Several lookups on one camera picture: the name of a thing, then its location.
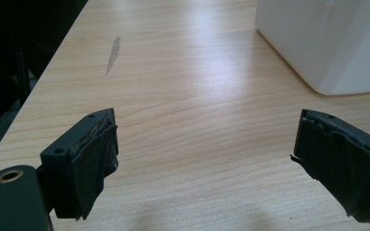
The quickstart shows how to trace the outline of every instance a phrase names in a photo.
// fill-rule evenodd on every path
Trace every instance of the white plastic box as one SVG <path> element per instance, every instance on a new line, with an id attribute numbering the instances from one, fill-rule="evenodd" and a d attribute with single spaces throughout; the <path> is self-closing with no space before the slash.
<path id="1" fill-rule="evenodd" d="M 255 24 L 315 90 L 370 92 L 370 0 L 259 0 Z"/>

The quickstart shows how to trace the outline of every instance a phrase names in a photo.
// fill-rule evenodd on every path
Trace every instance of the black object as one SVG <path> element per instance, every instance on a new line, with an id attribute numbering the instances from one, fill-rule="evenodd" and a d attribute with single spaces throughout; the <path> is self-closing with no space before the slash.
<path id="1" fill-rule="evenodd" d="M 370 222 L 370 135 L 324 113 L 303 110 L 291 159 L 319 180 L 358 222 Z"/>
<path id="2" fill-rule="evenodd" d="M 51 230 L 48 213 L 87 218 L 119 162 L 113 109 L 85 116 L 41 154 L 42 165 L 0 171 L 0 230 Z"/>

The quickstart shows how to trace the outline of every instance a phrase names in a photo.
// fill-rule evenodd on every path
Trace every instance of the wooden desk surface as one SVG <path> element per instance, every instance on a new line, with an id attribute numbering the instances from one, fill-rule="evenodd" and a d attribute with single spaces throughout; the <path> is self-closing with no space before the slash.
<path id="1" fill-rule="evenodd" d="M 90 0 L 0 143 L 0 169 L 116 110 L 119 169 L 56 230 L 361 230 L 289 159 L 308 108 L 370 133 L 370 93 L 312 90 L 254 26 L 256 1 Z M 118 57 L 109 73 L 113 43 Z"/>

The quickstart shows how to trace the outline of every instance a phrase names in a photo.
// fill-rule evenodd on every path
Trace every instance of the mark on table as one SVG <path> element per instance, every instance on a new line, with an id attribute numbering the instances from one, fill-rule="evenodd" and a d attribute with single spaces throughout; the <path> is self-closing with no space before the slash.
<path id="1" fill-rule="evenodd" d="M 110 55 L 110 59 L 109 59 L 109 63 L 107 65 L 107 72 L 106 72 L 106 76 L 108 75 L 108 73 L 110 72 L 111 68 L 113 67 L 113 64 L 114 62 L 116 61 L 117 59 L 117 56 L 119 55 L 119 46 L 120 46 L 120 41 L 121 41 L 121 38 L 118 36 L 116 38 L 116 40 L 114 41 L 114 44 L 113 44 L 113 47 L 111 49 L 111 55 Z"/>

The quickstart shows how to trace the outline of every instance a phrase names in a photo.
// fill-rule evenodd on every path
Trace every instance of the screw hole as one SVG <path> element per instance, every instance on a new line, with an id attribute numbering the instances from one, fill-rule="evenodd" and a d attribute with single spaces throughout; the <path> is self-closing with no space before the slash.
<path id="1" fill-rule="evenodd" d="M 64 148 L 61 148 L 61 147 L 60 147 L 60 148 L 56 148 L 56 149 L 55 149 L 55 153 L 56 153 L 56 154 L 61 154 L 61 153 L 63 153 L 63 152 L 65 152 L 65 149 L 64 149 Z"/>
<path id="2" fill-rule="evenodd" d="M 22 175 L 23 175 L 22 170 L 11 170 L 11 171 L 5 172 L 0 176 L 0 183 L 5 184 L 5 183 L 12 182 L 18 179 Z"/>

